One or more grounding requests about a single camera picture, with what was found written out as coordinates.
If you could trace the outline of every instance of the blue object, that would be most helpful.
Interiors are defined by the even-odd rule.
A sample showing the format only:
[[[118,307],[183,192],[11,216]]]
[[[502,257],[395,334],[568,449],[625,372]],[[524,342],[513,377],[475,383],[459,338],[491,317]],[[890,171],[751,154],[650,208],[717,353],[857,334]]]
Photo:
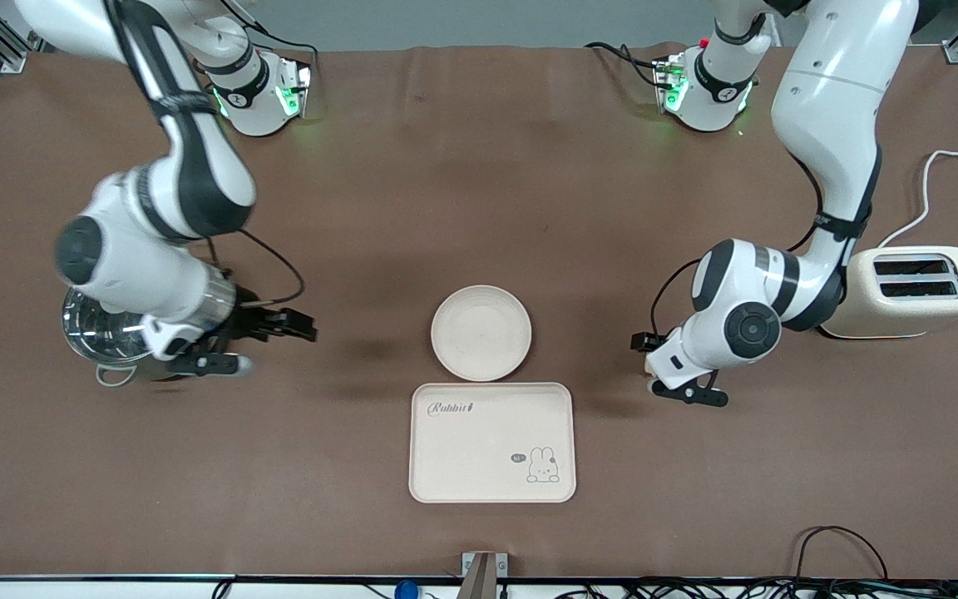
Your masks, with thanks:
[[[394,599],[418,599],[419,587],[411,580],[403,580],[394,587]]]

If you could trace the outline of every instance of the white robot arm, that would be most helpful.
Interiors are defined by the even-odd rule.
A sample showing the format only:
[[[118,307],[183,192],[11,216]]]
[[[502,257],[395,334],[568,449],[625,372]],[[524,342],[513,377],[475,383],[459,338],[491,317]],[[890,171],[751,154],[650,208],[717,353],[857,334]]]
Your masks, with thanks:
[[[782,327],[807,330],[830,318],[844,270],[867,226],[881,170],[875,118],[901,63],[917,0],[714,0],[715,35],[666,66],[665,106],[700,130],[727,126],[742,109],[767,51],[767,12],[805,7],[808,29],[779,85],[772,122],[779,140],[814,174],[822,209],[802,257],[742,240],[718,243],[693,280],[696,314],[668,337],[639,339],[650,390],[688,403],[723,405],[697,384],[719,369],[752,364],[778,344]]]
[[[96,186],[91,204],[58,236],[62,277],[106,309],[143,314],[153,355],[180,374],[246,373],[248,360],[224,354],[231,339],[315,341],[312,319],[254,306],[254,293],[183,247],[240,230],[254,208],[254,179],[160,12],[140,0],[104,0],[101,15],[116,47],[90,37],[98,42],[90,53],[129,66],[171,148]]]
[[[236,14],[246,11],[237,0]],[[220,112],[245,136],[268,136],[304,116],[311,67],[255,48],[220,0],[146,0],[213,83]],[[101,0],[16,0],[33,30],[84,57],[123,62]]]

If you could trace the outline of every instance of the plate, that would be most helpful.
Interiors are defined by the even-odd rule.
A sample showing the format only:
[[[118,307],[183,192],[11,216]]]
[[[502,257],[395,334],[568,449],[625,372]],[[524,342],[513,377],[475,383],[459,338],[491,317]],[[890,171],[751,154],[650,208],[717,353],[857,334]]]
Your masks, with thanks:
[[[438,306],[431,344],[449,372],[472,382],[490,382],[511,374],[527,357],[531,319],[508,291],[473,285]]]

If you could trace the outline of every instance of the green led light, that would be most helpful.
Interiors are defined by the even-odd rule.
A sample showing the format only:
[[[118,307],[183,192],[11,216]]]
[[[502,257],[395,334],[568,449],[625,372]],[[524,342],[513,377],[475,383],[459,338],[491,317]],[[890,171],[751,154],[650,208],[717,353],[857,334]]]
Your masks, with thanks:
[[[213,98],[216,98],[217,106],[220,106],[220,114],[224,115],[224,118],[229,118],[228,109],[224,106],[224,99],[220,98],[220,92],[216,91],[216,87],[213,88]]]
[[[689,89],[687,78],[679,79],[678,85],[668,92],[668,99],[665,100],[666,109],[675,112],[682,106],[682,96]]]
[[[290,90],[283,90],[281,87],[276,87],[276,92],[279,95],[280,103],[283,105],[283,112],[288,116],[294,116],[298,114],[301,110],[298,106],[298,94]]]
[[[753,84],[749,83],[748,87],[745,87],[745,91],[742,92],[742,101],[740,105],[738,105],[738,112],[745,110],[745,103],[748,102],[748,93],[751,92],[752,90],[753,90]]]

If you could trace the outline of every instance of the table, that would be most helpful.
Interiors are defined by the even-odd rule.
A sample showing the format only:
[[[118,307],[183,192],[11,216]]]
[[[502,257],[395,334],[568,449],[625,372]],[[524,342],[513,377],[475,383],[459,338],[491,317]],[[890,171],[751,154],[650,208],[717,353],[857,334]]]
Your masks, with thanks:
[[[639,51],[654,56],[661,49]],[[57,321],[57,231],[111,171],[166,141],[128,73],[35,54],[0,81],[0,573],[786,573],[801,531],[852,527],[894,577],[958,577],[958,323],[910,341],[786,334],[723,372],[723,409],[651,397],[630,335],[669,273],[727,236],[794,242],[814,207],[768,109],[791,49],[727,130],[685,130],[592,50],[322,54],[322,119],[240,139],[250,230],[303,270],[318,344],[244,341],[249,379],[101,389]],[[958,66],[909,49],[879,141],[862,247],[919,210],[921,161],[958,149]],[[958,245],[958,160],[902,243]],[[262,295],[289,273],[240,235],[225,265]],[[195,250],[203,255],[201,247]],[[423,505],[407,491],[409,405],[449,382],[438,303],[500,285],[535,344],[510,380],[573,392],[578,492],[563,504]],[[676,284],[661,306],[689,313]],[[875,576],[835,536],[806,573]]]

